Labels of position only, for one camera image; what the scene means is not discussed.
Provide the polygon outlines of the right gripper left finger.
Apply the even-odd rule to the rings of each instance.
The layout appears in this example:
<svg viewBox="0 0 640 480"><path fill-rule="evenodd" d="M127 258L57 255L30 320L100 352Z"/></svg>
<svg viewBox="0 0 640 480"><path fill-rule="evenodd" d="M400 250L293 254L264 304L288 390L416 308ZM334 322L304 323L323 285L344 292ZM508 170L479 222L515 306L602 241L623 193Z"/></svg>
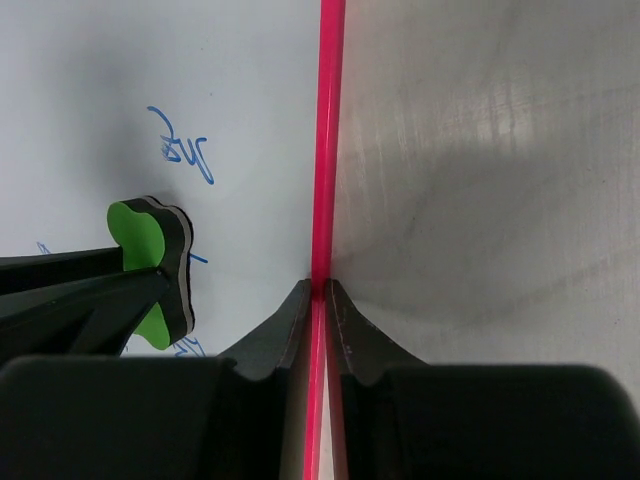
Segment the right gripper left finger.
<svg viewBox="0 0 640 480"><path fill-rule="evenodd" d="M1 371L5 479L300 479L311 286L216 356L31 356Z"/></svg>

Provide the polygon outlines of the pink framed whiteboard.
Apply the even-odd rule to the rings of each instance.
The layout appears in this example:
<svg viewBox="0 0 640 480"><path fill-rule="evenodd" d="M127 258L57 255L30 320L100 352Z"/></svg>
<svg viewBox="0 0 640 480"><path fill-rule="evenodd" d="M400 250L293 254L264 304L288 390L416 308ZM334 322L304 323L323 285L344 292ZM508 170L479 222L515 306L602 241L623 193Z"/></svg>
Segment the pink framed whiteboard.
<svg viewBox="0 0 640 480"><path fill-rule="evenodd" d="M196 327L216 353L311 268L316 1L5 1L1 252L102 246L139 194L195 227Z"/></svg>

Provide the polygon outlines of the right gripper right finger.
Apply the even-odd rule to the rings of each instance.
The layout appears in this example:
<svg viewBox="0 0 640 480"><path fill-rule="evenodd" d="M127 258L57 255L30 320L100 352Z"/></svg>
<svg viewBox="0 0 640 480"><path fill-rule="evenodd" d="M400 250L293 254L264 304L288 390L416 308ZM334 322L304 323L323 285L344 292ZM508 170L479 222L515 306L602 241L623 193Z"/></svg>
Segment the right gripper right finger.
<svg viewBox="0 0 640 480"><path fill-rule="evenodd" d="M635 479L639 418L584 365L430 365L325 286L339 479Z"/></svg>

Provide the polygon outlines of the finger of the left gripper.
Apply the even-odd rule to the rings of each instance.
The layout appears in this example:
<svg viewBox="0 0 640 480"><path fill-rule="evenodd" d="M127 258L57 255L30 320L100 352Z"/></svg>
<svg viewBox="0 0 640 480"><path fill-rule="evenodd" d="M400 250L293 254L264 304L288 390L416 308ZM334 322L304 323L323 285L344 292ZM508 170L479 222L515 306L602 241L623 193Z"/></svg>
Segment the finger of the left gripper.
<svg viewBox="0 0 640 480"><path fill-rule="evenodd" d="M143 269L3 294L1 354L117 356L167 289Z"/></svg>
<svg viewBox="0 0 640 480"><path fill-rule="evenodd" d="M1 258L1 292L17 293L123 271L120 247Z"/></svg>

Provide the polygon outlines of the green whiteboard eraser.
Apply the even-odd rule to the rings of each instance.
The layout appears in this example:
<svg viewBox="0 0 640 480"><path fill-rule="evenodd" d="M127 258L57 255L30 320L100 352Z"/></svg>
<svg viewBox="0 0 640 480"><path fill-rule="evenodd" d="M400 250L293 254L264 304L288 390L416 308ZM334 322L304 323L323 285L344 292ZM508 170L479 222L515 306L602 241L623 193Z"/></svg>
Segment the green whiteboard eraser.
<svg viewBox="0 0 640 480"><path fill-rule="evenodd" d="M111 204L107 226L122 248L124 270L154 268L168 281L166 292L134 330L154 348L165 350L195 327L189 259L192 223L181 208L143 196Z"/></svg>

